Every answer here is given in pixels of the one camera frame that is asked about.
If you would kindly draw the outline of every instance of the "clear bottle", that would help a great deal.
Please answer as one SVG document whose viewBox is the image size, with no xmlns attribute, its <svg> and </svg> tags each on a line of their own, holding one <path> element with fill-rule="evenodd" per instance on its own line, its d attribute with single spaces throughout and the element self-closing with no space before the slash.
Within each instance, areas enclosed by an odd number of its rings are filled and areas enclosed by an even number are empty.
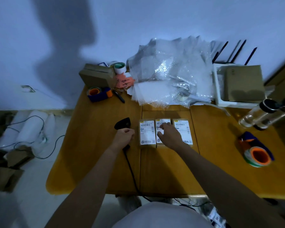
<svg viewBox="0 0 285 228">
<path fill-rule="evenodd" d="M 241 118 L 239 124 L 243 127 L 251 127 L 266 115 L 275 113 L 280 107 L 281 105 L 275 100 L 267 98 Z"/>
<path fill-rule="evenodd" d="M 258 130 L 267 129 L 268 126 L 272 125 L 283 117 L 285 117 L 285 99 L 282 101 L 282 107 L 279 110 L 273 114 L 266 115 L 266 117 L 262 118 L 262 120 L 256 122 L 254 128 Z"/>
</svg>

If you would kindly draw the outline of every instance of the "stack of plastic bags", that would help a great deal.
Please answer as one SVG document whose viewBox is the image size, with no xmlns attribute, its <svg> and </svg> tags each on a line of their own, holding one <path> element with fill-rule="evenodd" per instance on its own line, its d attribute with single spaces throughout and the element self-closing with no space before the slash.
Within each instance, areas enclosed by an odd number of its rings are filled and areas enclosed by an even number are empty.
<svg viewBox="0 0 285 228">
<path fill-rule="evenodd" d="M 189 107 L 213 99 L 210 43 L 200 37 L 152 39 L 128 64 L 135 79 L 132 100 L 140 105 Z"/>
</svg>

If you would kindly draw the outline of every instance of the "hand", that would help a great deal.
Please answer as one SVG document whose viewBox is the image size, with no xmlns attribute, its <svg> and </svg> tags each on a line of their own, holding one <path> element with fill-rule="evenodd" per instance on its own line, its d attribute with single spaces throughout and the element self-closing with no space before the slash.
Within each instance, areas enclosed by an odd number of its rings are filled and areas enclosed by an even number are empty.
<svg viewBox="0 0 285 228">
<path fill-rule="evenodd" d="M 129 144 L 129 142 L 134 138 L 134 134 L 135 131 L 129 128 L 117 130 L 117 133 L 115 134 L 110 148 L 114 151 L 119 152 L 121 149 L 123 149 L 126 145 Z"/>
<path fill-rule="evenodd" d="M 165 146 L 176 151 L 180 146 L 184 144 L 181 138 L 181 134 L 174 126 L 171 125 L 170 122 L 164 122 L 160 125 L 160 128 L 164 130 L 164 134 L 158 132 L 157 136 Z"/>
</svg>

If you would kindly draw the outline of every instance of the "person's right arm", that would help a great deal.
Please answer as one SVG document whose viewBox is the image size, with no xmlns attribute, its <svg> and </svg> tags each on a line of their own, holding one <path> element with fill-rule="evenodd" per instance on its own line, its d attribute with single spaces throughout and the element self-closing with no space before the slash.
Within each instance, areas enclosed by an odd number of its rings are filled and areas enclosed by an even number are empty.
<svg viewBox="0 0 285 228">
<path fill-rule="evenodd" d="M 189 167 L 207 196 L 232 228 L 285 227 L 285 220 L 241 182 L 195 152 L 182 141 L 170 123 L 163 123 L 160 140 L 173 149 Z"/>
</svg>

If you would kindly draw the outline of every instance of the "wooden table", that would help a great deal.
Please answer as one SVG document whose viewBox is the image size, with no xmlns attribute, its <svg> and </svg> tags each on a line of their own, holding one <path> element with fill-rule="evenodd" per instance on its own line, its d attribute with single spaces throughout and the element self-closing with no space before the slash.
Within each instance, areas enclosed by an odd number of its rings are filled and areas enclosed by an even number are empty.
<svg viewBox="0 0 285 228">
<path fill-rule="evenodd" d="M 122 94 L 126 103 L 115 96 L 91 103 L 84 88 L 64 142 L 48 176 L 46 188 L 51 194 L 70 193 L 112 141 L 117 121 L 130 117 L 131 127 L 138 133 L 138 120 L 147 118 L 185 118 L 189 120 L 193 148 L 218 165 L 260 197 L 285 199 L 285 146 L 273 127 L 266 131 L 249 129 L 274 154 L 270 166 L 255 168 L 247 164 L 236 138 L 243 130 L 237 120 L 245 110 L 228 108 L 232 116 L 211 106 L 174 105 L 168 108 L 139 106 Z M 183 160 L 168 148 L 140 149 L 138 136 L 130 143 L 129 161 L 140 191 L 148 196 L 185 197 L 205 195 Z M 137 194 L 121 152 L 116 161 L 107 193 Z"/>
</svg>

